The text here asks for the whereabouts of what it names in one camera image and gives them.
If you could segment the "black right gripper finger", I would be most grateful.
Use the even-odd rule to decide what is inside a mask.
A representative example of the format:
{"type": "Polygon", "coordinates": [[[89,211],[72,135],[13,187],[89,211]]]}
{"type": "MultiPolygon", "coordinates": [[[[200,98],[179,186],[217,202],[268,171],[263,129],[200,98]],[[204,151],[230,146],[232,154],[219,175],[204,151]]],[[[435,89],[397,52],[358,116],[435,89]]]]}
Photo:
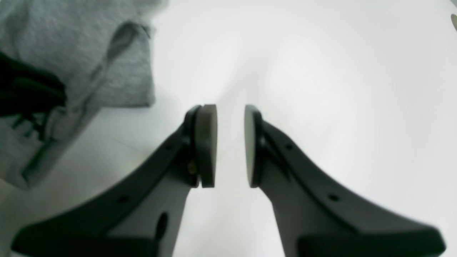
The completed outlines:
{"type": "Polygon", "coordinates": [[[64,107],[65,85],[55,75],[0,55],[0,114],[45,113],[64,107]]]}

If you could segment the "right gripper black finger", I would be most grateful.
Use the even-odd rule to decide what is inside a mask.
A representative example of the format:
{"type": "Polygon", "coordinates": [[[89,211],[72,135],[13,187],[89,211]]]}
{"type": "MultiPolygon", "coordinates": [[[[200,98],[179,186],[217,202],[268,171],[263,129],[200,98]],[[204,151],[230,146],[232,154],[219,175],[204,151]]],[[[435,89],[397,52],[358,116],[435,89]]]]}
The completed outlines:
{"type": "Polygon", "coordinates": [[[376,205],[322,171],[284,132],[245,106],[251,188],[273,207],[286,257],[438,257],[439,229],[376,205]]]}
{"type": "Polygon", "coordinates": [[[29,257],[170,257],[192,188],[215,186],[216,105],[196,105],[146,161],[87,203],[21,229],[29,257]]]}

